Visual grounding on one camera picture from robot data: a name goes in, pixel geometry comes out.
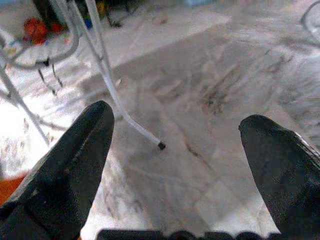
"white marble tile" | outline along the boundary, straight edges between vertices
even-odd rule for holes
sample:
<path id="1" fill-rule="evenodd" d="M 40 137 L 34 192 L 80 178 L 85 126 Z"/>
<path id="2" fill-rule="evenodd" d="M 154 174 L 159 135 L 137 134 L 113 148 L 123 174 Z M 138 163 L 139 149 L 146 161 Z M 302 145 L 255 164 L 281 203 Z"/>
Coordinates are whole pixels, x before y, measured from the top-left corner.
<path id="1" fill-rule="evenodd" d="M 250 214 L 222 181 L 217 181 L 195 207 L 212 231 L 233 235 L 244 231 L 261 233 L 257 217 Z"/>

